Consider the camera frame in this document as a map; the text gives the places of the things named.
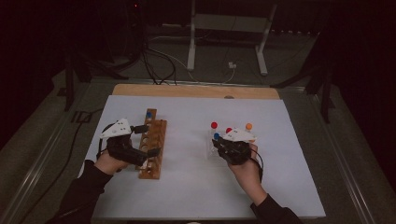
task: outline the black sleeve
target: black sleeve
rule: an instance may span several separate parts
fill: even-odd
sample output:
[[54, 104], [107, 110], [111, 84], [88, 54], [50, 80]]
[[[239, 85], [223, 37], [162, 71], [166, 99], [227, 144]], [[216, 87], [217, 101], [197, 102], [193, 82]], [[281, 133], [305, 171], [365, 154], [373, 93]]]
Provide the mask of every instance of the black sleeve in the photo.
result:
[[111, 177], [93, 166], [93, 161], [85, 161], [81, 177], [70, 184], [58, 212], [47, 223], [91, 223], [99, 195]]
[[262, 224], [301, 224], [303, 223], [289, 208], [281, 207], [270, 195], [259, 205], [250, 206]]

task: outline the wooden block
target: wooden block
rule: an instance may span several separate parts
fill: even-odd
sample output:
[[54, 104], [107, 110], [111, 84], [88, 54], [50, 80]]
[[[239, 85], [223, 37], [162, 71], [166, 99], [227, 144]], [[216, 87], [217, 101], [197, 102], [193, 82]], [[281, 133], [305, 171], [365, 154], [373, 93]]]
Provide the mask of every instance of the wooden block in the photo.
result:
[[140, 139], [140, 150], [148, 152], [150, 149], [160, 148], [160, 154], [154, 158], [148, 158], [143, 166], [136, 166], [139, 170], [140, 179], [159, 179], [161, 175], [161, 166], [163, 162], [163, 145], [165, 141], [167, 121], [155, 119], [157, 109], [149, 108], [147, 110], [150, 117], [146, 116], [145, 124], [148, 125], [148, 132], [143, 133]]

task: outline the orange ball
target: orange ball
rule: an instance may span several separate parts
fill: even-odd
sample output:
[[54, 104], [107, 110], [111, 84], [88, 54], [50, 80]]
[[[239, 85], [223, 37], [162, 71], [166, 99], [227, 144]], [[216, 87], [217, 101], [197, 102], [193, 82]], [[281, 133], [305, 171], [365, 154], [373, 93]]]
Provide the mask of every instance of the orange ball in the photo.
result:
[[246, 128], [247, 130], [251, 130], [253, 128], [253, 125], [251, 123], [247, 123]]

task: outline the blue object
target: blue object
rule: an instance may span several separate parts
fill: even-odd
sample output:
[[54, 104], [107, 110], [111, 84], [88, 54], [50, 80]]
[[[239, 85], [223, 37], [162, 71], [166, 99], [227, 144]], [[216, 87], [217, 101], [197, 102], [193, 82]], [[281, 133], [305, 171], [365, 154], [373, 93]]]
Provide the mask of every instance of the blue object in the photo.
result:
[[215, 134], [213, 134], [213, 138], [214, 138], [215, 140], [218, 140], [218, 139], [219, 139], [219, 137], [220, 137], [220, 134], [219, 134], [219, 133], [215, 133]]

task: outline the metal stand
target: metal stand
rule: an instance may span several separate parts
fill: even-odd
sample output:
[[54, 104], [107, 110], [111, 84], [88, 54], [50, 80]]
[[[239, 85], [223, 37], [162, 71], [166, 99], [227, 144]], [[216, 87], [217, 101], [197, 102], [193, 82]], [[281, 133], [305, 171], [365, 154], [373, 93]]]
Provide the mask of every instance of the metal stand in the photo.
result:
[[187, 60], [187, 69], [194, 70], [195, 64], [195, 29], [209, 29], [209, 30], [225, 30], [225, 31], [242, 31], [261, 33], [262, 42], [256, 46], [255, 51], [257, 55], [257, 62], [260, 67], [260, 74], [262, 76], [268, 75], [267, 66], [265, 65], [264, 50], [265, 42], [270, 33], [272, 21], [276, 12], [276, 4], [273, 4], [270, 15], [267, 18], [253, 18], [253, 17], [234, 17], [221, 15], [207, 15], [196, 14], [195, 0], [191, 0], [191, 38], [189, 59]]

